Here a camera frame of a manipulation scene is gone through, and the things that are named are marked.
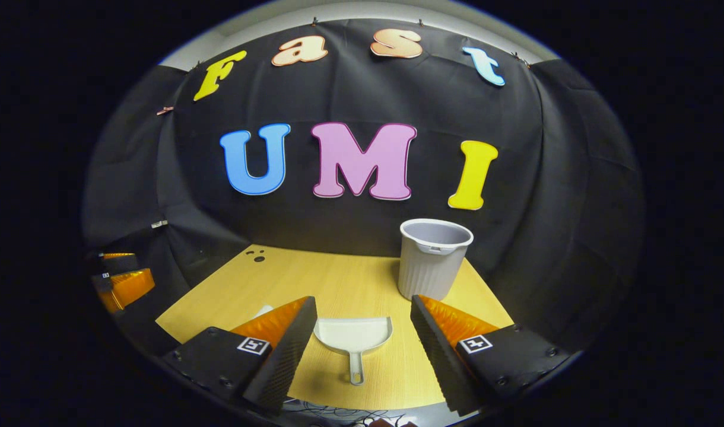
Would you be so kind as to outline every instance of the bucket handle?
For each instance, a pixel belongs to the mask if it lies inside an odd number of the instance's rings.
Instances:
[[[351,383],[354,385],[364,384],[364,371],[362,370],[361,352],[349,353],[349,377]]]
[[[455,251],[457,248],[439,248],[438,246],[428,246],[423,245],[422,243],[415,242],[415,245],[417,245],[417,248],[420,249],[422,252],[426,254],[436,254],[436,255],[448,255]]]

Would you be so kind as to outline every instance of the tabletop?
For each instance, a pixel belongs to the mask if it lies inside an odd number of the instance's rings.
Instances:
[[[393,333],[362,358],[365,383],[349,382],[348,356],[313,335],[289,397],[356,410],[397,410],[444,401],[410,321],[411,302],[396,288],[398,257],[328,254],[251,245],[191,289],[156,322],[180,343],[209,326],[231,330],[264,305],[315,297],[318,318],[390,317]],[[497,327],[509,314],[467,259],[443,303]]]

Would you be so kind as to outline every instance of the white bucket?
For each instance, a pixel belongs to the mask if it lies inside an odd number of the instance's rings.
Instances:
[[[398,288],[407,299],[412,295],[441,300],[449,293],[473,233],[454,222],[440,219],[410,219],[402,232]]]

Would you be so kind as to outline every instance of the dustpan handle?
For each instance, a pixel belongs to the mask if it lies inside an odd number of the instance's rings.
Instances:
[[[362,370],[362,353],[361,352],[350,352],[349,353],[349,375],[351,383],[354,385],[364,384],[364,371]]]

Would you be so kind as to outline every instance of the white dustpan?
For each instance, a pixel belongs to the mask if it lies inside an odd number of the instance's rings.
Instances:
[[[349,377],[354,385],[364,384],[362,354],[382,346],[394,332],[391,318],[320,318],[315,337],[335,352],[349,354]]]

